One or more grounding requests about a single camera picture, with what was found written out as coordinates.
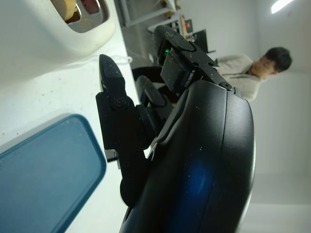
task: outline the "ceiling light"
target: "ceiling light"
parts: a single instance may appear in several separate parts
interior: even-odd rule
[[[281,10],[284,6],[291,3],[293,0],[278,0],[276,3],[273,4],[271,7],[271,13],[274,14]]]

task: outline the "black hair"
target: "black hair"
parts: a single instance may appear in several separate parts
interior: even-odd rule
[[[265,56],[269,60],[276,62],[274,70],[277,72],[287,70],[291,66],[293,61],[290,55],[290,51],[283,47],[272,48],[267,51]]]

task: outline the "white table surface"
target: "white table surface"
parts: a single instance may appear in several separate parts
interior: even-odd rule
[[[88,62],[78,62],[12,86],[0,84],[0,153],[55,122],[64,114],[85,116],[104,150],[95,96],[100,91],[98,55],[111,56],[120,64],[127,95],[138,103],[130,65],[118,56],[127,52],[119,23],[112,39]],[[68,233],[119,232],[126,206],[120,198],[121,172],[117,163],[107,171],[94,193],[68,228]]]

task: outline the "man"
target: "man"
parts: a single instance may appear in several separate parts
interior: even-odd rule
[[[287,49],[277,47],[270,49],[256,62],[246,55],[222,57],[216,62],[219,65],[219,73],[228,83],[239,89],[241,97],[253,101],[261,83],[269,75],[287,70],[292,63],[292,58]]]

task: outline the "white wall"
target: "white wall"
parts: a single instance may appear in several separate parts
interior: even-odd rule
[[[262,84],[251,103],[256,174],[306,174],[310,169],[311,75],[284,72]]]
[[[307,233],[311,229],[311,1],[272,15],[276,0],[257,0],[259,48],[287,47],[290,71],[264,83],[251,103],[256,175],[241,233]]]
[[[194,32],[206,29],[212,58],[244,53],[259,56],[255,0],[179,0],[185,19]]]
[[[311,1],[295,0],[271,14],[276,0],[257,0],[260,52],[274,46],[287,47],[294,58],[291,70],[311,72]]]

